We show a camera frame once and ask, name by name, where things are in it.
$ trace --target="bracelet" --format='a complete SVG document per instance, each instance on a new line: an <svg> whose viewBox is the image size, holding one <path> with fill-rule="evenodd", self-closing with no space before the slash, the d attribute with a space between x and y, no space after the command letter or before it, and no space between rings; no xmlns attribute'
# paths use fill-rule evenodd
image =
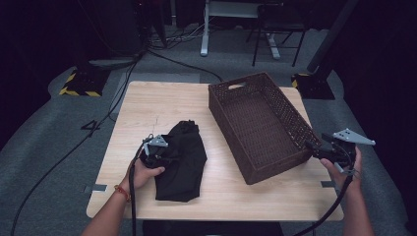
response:
<svg viewBox="0 0 417 236"><path fill-rule="evenodd" d="M117 192L123 194L126 197L126 202L128 202L128 203L130 202L130 200L131 200L130 194L128 194L122 187L120 187L118 185L115 185L114 186L114 190L116 190Z"/></svg>

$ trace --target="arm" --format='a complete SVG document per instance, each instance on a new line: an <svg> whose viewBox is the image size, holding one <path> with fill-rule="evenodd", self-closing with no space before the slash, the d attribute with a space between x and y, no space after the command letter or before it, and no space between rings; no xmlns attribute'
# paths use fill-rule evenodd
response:
<svg viewBox="0 0 417 236"><path fill-rule="evenodd" d="M119 187L130 195L129 169L130 166ZM144 186L149 178L162 173L164 170L165 169L163 167L148 169L144 167L140 160L137 161L135 163L135 189L138 190ZM114 193L107 200L106 204L95 215L89 225L87 225L82 235L118 235L126 204L127 201L125 195L114 191Z"/></svg>
<svg viewBox="0 0 417 236"><path fill-rule="evenodd" d="M341 187L346 176L341 174L329 160L323 158L321 159L321 163L328 170L336 185ZM354 167L359 173L361 172L362 153L359 148L356 148L356 162ZM345 199L346 211L344 215L343 235L375 235L362 195L360 178L353 177L352 183L347 188Z"/></svg>

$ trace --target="human hand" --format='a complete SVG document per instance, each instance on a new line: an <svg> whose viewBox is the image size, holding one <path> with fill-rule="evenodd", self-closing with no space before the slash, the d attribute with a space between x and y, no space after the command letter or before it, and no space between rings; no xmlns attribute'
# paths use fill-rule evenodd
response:
<svg viewBox="0 0 417 236"><path fill-rule="evenodd" d="M144 184L151 177L154 177L156 175L159 175L163 171L165 171L165 168L163 166L157 167L157 168L154 168L154 169L149 169L149 168L146 168L144 166L144 164L141 162L140 159L132 160L131 163L130 163L130 165L129 165L129 168L128 168L127 172L126 172L125 177L123 178L122 182L119 185L120 187L122 187L128 193L130 192L130 189L129 189L129 172L130 172L131 166L134 163L134 161L135 161L134 184L135 184L135 189L136 190L139 189L139 188L141 188L141 187L143 187Z"/></svg>
<svg viewBox="0 0 417 236"><path fill-rule="evenodd" d="M361 191L361 179L360 173L362 171L362 152L359 148L355 147L356 150L356 161L354 164L354 168L357 173L354 174L352 182L349 184L347 188L346 194L349 192L359 192ZM331 161L328 159L322 158L320 163L328 170L333 181L336 183L339 189L342 188L344 181L347 177L346 174L342 174L338 171L338 169L334 166Z"/></svg>

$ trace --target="dark curtain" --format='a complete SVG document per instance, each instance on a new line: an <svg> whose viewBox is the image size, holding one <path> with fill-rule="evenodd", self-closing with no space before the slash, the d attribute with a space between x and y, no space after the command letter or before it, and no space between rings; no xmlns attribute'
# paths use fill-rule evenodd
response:
<svg viewBox="0 0 417 236"><path fill-rule="evenodd" d="M19 127L50 98L49 83L74 66L56 21L45 11L44 1L6 0L0 3L0 148ZM78 9L72 1L71 11ZM106 54L81 11L73 19L87 45L90 59Z"/></svg>
<svg viewBox="0 0 417 236"><path fill-rule="evenodd" d="M344 99L401 193L417 234L417 3L359 1L320 67L332 67Z"/></svg>
<svg viewBox="0 0 417 236"><path fill-rule="evenodd" d="M347 0L293 0L298 2L299 11L310 29L329 30Z"/></svg>
<svg viewBox="0 0 417 236"><path fill-rule="evenodd" d="M205 5L205 0L175 0L176 26L185 28L189 24L202 24Z"/></svg>

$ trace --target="cable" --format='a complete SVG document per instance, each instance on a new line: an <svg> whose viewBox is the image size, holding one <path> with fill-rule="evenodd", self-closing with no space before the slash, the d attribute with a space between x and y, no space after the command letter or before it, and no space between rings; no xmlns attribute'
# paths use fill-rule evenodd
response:
<svg viewBox="0 0 417 236"><path fill-rule="evenodd" d="M176 63L176 64L181 65L181 66L185 66L185 67L192 68L192 69L195 69L195 70L200 70L200 71L207 72L207 73L209 73L209 74L214 75L215 77L217 77L220 82L224 82L224 79L221 76L219 76L218 74L214 73L214 72L208 71L208 70L203 69L203 68L200 68L200 67L191 66L191 65L188 65L188 64L183 63L183 62L179 62L179 61L175 61L175 60L169 59L169 58L167 58L165 56L159 55L159 54L157 54L155 52L152 52L150 50L148 50L148 53L151 54L151 55L153 55L153 56L155 56L155 57L159 57L159 58L168 60L170 62Z"/></svg>
<svg viewBox="0 0 417 236"><path fill-rule="evenodd" d="M116 94L114 95L113 99L111 100L110 107L109 107L109 113L110 113L110 114L113 112L113 110L117 107L117 105L119 104L120 100L122 99L122 97L123 97L123 93L126 91L127 84L128 84L128 82L129 82L129 79L130 79L131 73L132 73L133 69L135 68L135 66L136 66L136 64L132 65L132 66L131 66L131 67L129 67L129 68L128 68L128 70L126 71L126 74L125 74L125 82L124 82L124 83L122 84L122 86L121 86L121 87L117 90ZM120 92L120 91L122 91L122 92L120 93L119 98L118 98L118 100L117 100L116 104L114 104L114 106L113 106L113 108L112 108L112 107L111 107L111 105L113 104L113 101L115 100L115 98L117 97L117 95L119 94L119 92ZM116 122L116 120L114 120L111 116L109 116L109 118L110 118L110 120L112 120L112 121Z"/></svg>
<svg viewBox="0 0 417 236"><path fill-rule="evenodd" d="M208 22L210 22L211 20L213 20L215 17L212 17L208 20ZM150 42L151 44L151 49L153 50L164 50L164 49L172 49L173 47L177 46L178 44L182 43L182 42L189 42L192 41L194 39L196 39L197 37L201 37L203 36L202 34L198 34L193 36L194 33L201 31L204 29L205 24L202 24L200 26L198 26L196 29L191 29L189 32L183 32L180 33L179 35L175 35L175 33L178 31L176 30L171 36L167 37L167 41L168 41L168 45L165 46L156 46L153 45L155 42L160 42L160 39L156 39L156 40L152 40Z"/></svg>
<svg viewBox="0 0 417 236"><path fill-rule="evenodd" d="M352 162L350 155L347 153L347 151L344 148L341 148L338 146L338 148L342 149L344 151L344 154L349 159L349 173L352 173L355 171L354 163ZM294 236L301 236L304 235L317 227L319 227L325 220L334 212L334 210L337 208L337 206L341 203L341 200L344 197L344 194L346 193L347 187L349 187L349 184L353 181L353 175L348 175L346 179L344 180L343 186L340 190L340 194L337 196L336 200L334 201L333 205L328 209L328 211L320 218L318 221L316 221L312 226L304 229L303 231L294 234Z"/></svg>
<svg viewBox="0 0 417 236"><path fill-rule="evenodd" d="M113 63L110 65L93 65L93 64L92 65L98 70L113 71L113 70L118 70L118 69L132 66L135 63L135 60L137 59L134 57L132 58L131 61L128 61L128 62Z"/></svg>
<svg viewBox="0 0 417 236"><path fill-rule="evenodd" d="M142 54L137 58L137 60L135 61L135 63L133 64L133 66L130 68L129 74L127 76L127 78L130 77L133 68L135 68L135 66L138 64L139 60L142 58ZM113 106L113 108L110 109L110 111L107 112L107 114L98 122L98 124L93 127L89 133L81 139L80 142L78 142L70 151L68 151L60 160L58 160L37 182L36 184L34 184L34 186L30 189L30 191L28 192L28 194L25 196L24 200L22 201L21 205L19 206L19 209L15 215L15 219L13 221L13 225L12 225L12 230L10 235L14 236L15 235L15 231L16 231L16 225L18 223L19 220L19 216L21 214L21 211L23 209L23 207L25 206L26 202L28 201L29 197L31 196L31 194L34 192L34 190L40 185L40 183L62 162L64 161L69 155L71 155L80 145L82 145L86 139L89 138L89 136L95 131L97 130L103 123L104 121L110 116L110 114L113 112L113 110L116 108L117 104L120 102L121 100L121 96L119 97L119 99L117 100L116 104Z"/></svg>
<svg viewBox="0 0 417 236"><path fill-rule="evenodd" d="M136 160L139 158L141 153L142 147L144 143L136 151L135 157L132 160L131 167L129 169L129 191L131 193L131 206L132 206L132 235L136 235L136 199L135 199L135 184L134 184L134 177L135 177L135 163Z"/></svg>

